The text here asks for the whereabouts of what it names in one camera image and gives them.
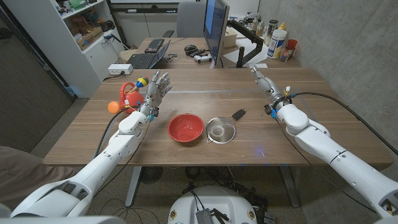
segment computer monitor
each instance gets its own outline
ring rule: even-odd
[[[223,0],[207,0],[203,34],[215,65],[221,57],[229,6]]]

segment wooden table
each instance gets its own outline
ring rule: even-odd
[[[130,164],[135,166],[307,166],[307,162],[282,135],[277,123],[264,112],[269,103],[254,84],[248,68],[165,69],[173,89],[160,105],[159,117],[151,122],[147,136]],[[311,68],[265,68],[261,72],[280,89],[290,85],[292,92],[314,91],[334,97],[337,94]],[[113,114],[110,101],[119,100],[124,82],[138,77],[152,77],[155,70],[134,70],[131,75],[105,81],[51,149],[44,162],[54,166],[81,166],[89,163],[101,135]],[[343,147],[372,165],[388,165],[389,153],[379,140],[354,116],[326,98],[303,95],[294,104],[309,118],[317,120]],[[236,137],[228,144],[206,143],[205,131],[195,141],[180,143],[170,138],[167,125],[178,114],[197,114],[206,124],[211,118],[229,118],[246,108],[247,113],[235,121]],[[116,124],[126,117],[118,118]],[[113,127],[112,134],[118,126]],[[326,165],[304,152],[314,164]]]
[[[137,49],[136,54],[143,54],[144,50],[148,46],[148,44],[151,42],[152,38],[146,38],[142,44],[139,46]],[[202,38],[165,38],[164,44],[166,44],[169,40],[170,45],[166,51],[165,56],[168,56],[169,53],[177,53],[176,58],[173,58],[171,62],[165,62],[164,60],[161,60],[158,62],[158,64],[155,65],[154,68],[161,68],[161,69],[170,69],[170,68],[209,68],[210,63],[198,63],[196,62],[193,58],[189,57],[188,55],[185,55],[184,52],[184,47],[193,44],[197,46],[199,49],[204,48],[208,49],[208,46],[206,44],[206,40],[204,37]],[[230,53],[232,51],[238,50],[237,46],[234,47],[228,47],[226,49],[223,49],[222,55]],[[236,63],[228,60],[226,57],[222,56],[221,57],[223,61],[224,68],[229,68],[233,67],[236,68]],[[292,57],[289,59],[287,62],[281,62],[279,59],[271,59],[267,58],[260,63],[266,63],[269,68],[292,68],[292,67],[300,67],[299,62]]]

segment white power strip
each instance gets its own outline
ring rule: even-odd
[[[132,65],[112,64],[111,66],[109,66],[108,70],[111,75],[119,75],[122,71],[124,71],[124,74],[129,75],[132,72]]]

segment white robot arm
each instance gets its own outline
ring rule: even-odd
[[[168,73],[159,77],[158,70],[148,84],[147,96],[139,111],[134,111],[119,124],[108,146],[75,176],[46,184],[30,194],[11,213],[41,217],[77,217],[84,215],[90,203],[113,169],[125,157],[132,156],[143,138],[145,126],[158,114],[163,96],[172,88]]]
[[[381,218],[391,217],[387,205],[392,207],[390,212],[395,213],[398,208],[398,183],[332,140],[324,126],[308,119],[303,111],[284,98],[275,83],[256,66],[251,72],[255,82],[272,100],[266,108],[275,111],[278,119],[286,123],[286,132],[295,138],[299,146],[329,164],[371,204]]]

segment door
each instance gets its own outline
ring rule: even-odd
[[[0,145],[30,152],[71,104],[15,35],[0,39]]]

